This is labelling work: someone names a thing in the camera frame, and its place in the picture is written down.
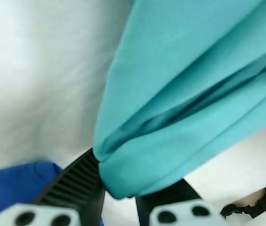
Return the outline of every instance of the teal cloth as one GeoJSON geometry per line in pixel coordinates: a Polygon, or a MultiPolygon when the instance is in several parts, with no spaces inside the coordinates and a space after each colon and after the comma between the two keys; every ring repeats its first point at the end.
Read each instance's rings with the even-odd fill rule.
{"type": "Polygon", "coordinates": [[[266,0],[136,0],[94,138],[115,198],[165,188],[266,126],[266,0]]]}

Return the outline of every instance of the screw hole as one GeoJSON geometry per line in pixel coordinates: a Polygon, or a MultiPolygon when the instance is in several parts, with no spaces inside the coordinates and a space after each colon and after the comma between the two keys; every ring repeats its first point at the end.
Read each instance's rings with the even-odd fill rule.
{"type": "Polygon", "coordinates": [[[68,226],[70,224],[70,217],[67,215],[60,215],[56,218],[51,223],[51,226],[68,226]]]}
{"type": "Polygon", "coordinates": [[[28,225],[33,221],[34,216],[35,214],[33,212],[22,213],[16,218],[16,225],[17,226],[28,225]]]}
{"type": "Polygon", "coordinates": [[[176,216],[169,211],[159,213],[158,220],[160,223],[173,223],[177,220],[176,216]]]}
{"type": "Polygon", "coordinates": [[[202,206],[193,207],[193,214],[195,216],[209,216],[209,210],[202,206]]]}

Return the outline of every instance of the white cloth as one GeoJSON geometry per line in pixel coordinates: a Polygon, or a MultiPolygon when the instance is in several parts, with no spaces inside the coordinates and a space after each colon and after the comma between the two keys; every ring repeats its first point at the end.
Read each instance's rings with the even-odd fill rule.
{"type": "MultiPolygon", "coordinates": [[[[65,167],[92,145],[105,75],[131,0],[0,0],[0,168],[65,167]]],[[[266,129],[186,179],[222,208],[266,186],[266,129]]],[[[107,196],[106,226],[138,225],[134,199],[107,196]]]]}

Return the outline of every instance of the black plastic part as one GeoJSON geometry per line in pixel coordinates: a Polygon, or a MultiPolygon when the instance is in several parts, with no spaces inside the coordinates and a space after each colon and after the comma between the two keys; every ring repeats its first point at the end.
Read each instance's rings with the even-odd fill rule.
{"type": "Polygon", "coordinates": [[[32,203],[76,209],[81,225],[98,226],[104,197],[98,161],[90,149],[63,170],[32,203]]]}
{"type": "Polygon", "coordinates": [[[221,214],[227,217],[233,213],[246,213],[250,214],[252,218],[257,217],[266,211],[266,188],[264,196],[256,202],[255,206],[237,207],[234,204],[230,204],[223,208],[221,214]]]}
{"type": "Polygon", "coordinates": [[[149,225],[149,216],[154,207],[193,199],[200,199],[200,196],[184,179],[161,191],[136,197],[140,226],[149,225]]]}
{"type": "Polygon", "coordinates": [[[158,220],[160,223],[173,223],[177,220],[175,214],[169,211],[159,213],[158,220]]]}
{"type": "Polygon", "coordinates": [[[35,214],[33,212],[25,212],[21,213],[15,221],[16,226],[26,226],[29,225],[33,219],[34,219],[35,214]]]}
{"type": "Polygon", "coordinates": [[[67,215],[57,216],[53,219],[51,226],[68,226],[70,224],[70,217],[67,215]]]}
{"type": "Polygon", "coordinates": [[[208,209],[206,209],[205,207],[202,207],[202,206],[195,206],[193,207],[193,214],[195,216],[202,216],[202,217],[205,217],[205,216],[209,216],[210,215],[210,212],[208,209]]]}

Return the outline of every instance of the fabric fold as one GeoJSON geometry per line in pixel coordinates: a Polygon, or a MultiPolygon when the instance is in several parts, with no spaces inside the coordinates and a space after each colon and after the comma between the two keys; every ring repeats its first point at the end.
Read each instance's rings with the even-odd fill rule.
{"type": "Polygon", "coordinates": [[[266,1],[135,1],[94,139],[111,195],[167,187],[265,126],[266,1]]]}

